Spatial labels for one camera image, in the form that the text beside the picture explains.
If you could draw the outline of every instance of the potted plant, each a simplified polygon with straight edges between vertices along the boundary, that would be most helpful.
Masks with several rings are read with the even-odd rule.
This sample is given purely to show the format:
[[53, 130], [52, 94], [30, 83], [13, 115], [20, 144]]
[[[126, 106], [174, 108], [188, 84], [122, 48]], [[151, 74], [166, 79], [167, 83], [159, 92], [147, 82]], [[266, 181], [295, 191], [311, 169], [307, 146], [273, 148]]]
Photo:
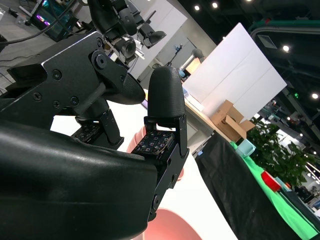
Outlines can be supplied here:
[[280, 145], [277, 125], [265, 124], [256, 119], [251, 121], [256, 127], [248, 132], [247, 139], [256, 146], [251, 155], [253, 161], [273, 177], [279, 177], [292, 186], [306, 182], [303, 172], [308, 163], [315, 162], [313, 156], [304, 153], [293, 142], [288, 145], [289, 149]]

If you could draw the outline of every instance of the white panel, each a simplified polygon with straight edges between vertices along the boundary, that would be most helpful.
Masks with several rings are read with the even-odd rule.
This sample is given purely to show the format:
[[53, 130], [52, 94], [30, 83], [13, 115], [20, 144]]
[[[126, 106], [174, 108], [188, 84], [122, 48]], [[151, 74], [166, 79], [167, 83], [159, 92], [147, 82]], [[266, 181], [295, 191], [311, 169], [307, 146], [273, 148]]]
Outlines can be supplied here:
[[225, 100], [236, 103], [271, 67], [263, 53], [253, 49], [201, 103], [202, 112], [211, 116]]
[[239, 23], [186, 80], [183, 87], [202, 103], [255, 47], [256, 44]]
[[[157, 25], [157, 23], [156, 21], [154, 21], [154, 18], [152, 17], [151, 25], [155, 31], [164, 31], [166, 33], [166, 37], [162, 39], [160, 42], [158, 42], [156, 45], [151, 47], [150, 49], [147, 49], [146, 47], [142, 49], [142, 51], [145, 53], [144, 55], [145, 60], [142, 60], [141, 58], [139, 58], [137, 62], [134, 64], [134, 67], [129, 70], [129, 72], [136, 79], [146, 69], [149, 63], [151, 63], [151, 61], [157, 56], [157, 54], [161, 51], [161, 49], [167, 44], [167, 42], [172, 38], [172, 36], [176, 33], [176, 31], [181, 27], [181, 25], [187, 19], [181, 12], [179, 12], [169, 3], [166, 2], [166, 4], [163, 4], [163, 2], [166, 2], [166, 1], [157, 0], [156, 3], [150, 9], [150, 12], [152, 12], [152, 9], [156, 8], [155, 9], [157, 11], [156, 14], [159, 14], [159, 16], [163, 17], [163, 19], [158, 24], [158, 27], [154, 27]], [[170, 5], [171, 9], [167, 15], [166, 14], [162, 15], [161, 11], [163, 11], [163, 13], [167, 13], [168, 11], [167, 8], [163, 9], [163, 6], [167, 6], [167, 5]]]
[[234, 107], [245, 119], [250, 120], [286, 85], [275, 68], [271, 67], [259, 81], [235, 102]]
[[154, 4], [143, 14], [143, 19], [148, 18], [154, 11], [155, 14], [151, 17], [151, 23], [150, 26], [153, 29], [159, 28], [162, 21], [166, 18], [166, 15], [170, 13], [170, 11], [174, 7], [168, 3], [166, 0], [156, 0]]

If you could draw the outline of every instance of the robotic hand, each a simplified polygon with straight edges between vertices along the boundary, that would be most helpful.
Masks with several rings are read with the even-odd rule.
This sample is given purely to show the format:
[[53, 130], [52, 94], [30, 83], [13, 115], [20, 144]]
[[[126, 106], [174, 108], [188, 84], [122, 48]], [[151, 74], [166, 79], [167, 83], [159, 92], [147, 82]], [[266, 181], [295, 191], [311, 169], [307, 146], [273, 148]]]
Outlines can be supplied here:
[[148, 49], [166, 36], [163, 31], [154, 31], [130, 0], [88, 0], [88, 5], [94, 26], [125, 64], [135, 59], [136, 51], [134, 39], [125, 40], [125, 35], [137, 34]]
[[[97, 2], [89, 1], [91, 11]], [[106, 56], [101, 34], [60, 41], [8, 72], [16, 83], [0, 96], [1, 238], [131, 239], [143, 232], [189, 154], [177, 71], [154, 70], [147, 134], [131, 154], [116, 151], [123, 137], [107, 100], [139, 104], [145, 93]], [[56, 115], [76, 116], [81, 128], [72, 136], [50, 131]]]

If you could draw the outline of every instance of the black tablecloth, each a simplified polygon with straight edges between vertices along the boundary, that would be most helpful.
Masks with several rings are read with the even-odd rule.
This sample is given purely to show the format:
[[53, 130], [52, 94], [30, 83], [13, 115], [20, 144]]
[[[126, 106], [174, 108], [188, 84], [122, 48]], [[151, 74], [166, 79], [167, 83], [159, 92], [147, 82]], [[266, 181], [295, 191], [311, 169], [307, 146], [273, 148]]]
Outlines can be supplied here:
[[222, 136], [214, 134], [202, 152], [195, 159], [201, 176], [239, 240], [300, 239]]

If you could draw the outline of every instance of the white wall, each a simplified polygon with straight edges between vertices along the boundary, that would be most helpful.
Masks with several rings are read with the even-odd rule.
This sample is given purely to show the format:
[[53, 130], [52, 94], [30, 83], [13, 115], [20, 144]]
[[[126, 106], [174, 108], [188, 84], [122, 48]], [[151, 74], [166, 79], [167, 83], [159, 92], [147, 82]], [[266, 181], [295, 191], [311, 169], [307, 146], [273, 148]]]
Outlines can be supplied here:
[[147, 18], [154, 10], [156, 13], [151, 18], [150, 26], [155, 31], [164, 31], [166, 37], [158, 42], [156, 45], [147, 49], [144, 47], [142, 49], [144, 53], [144, 60], [139, 58], [135, 63], [134, 67], [130, 68], [129, 72], [137, 79], [141, 73], [147, 68], [151, 61], [157, 56], [157, 54], [163, 49], [167, 42], [173, 37], [173, 35], [178, 31], [182, 24], [187, 20], [187, 18], [175, 9], [166, 0], [152, 0], [153, 5], [148, 8], [148, 10], [142, 14], [142, 17]]
[[192, 16], [184, 9], [178, 0], [167, 0], [171, 5], [178, 9], [187, 20], [182, 25], [181, 29], [184, 35], [199, 49], [202, 50], [204, 56], [209, 54], [216, 48], [216, 44], [206, 34], [206, 32], [199, 26], [199, 24], [192, 18]]
[[208, 117], [229, 100], [247, 120], [285, 86], [240, 23], [183, 84]]

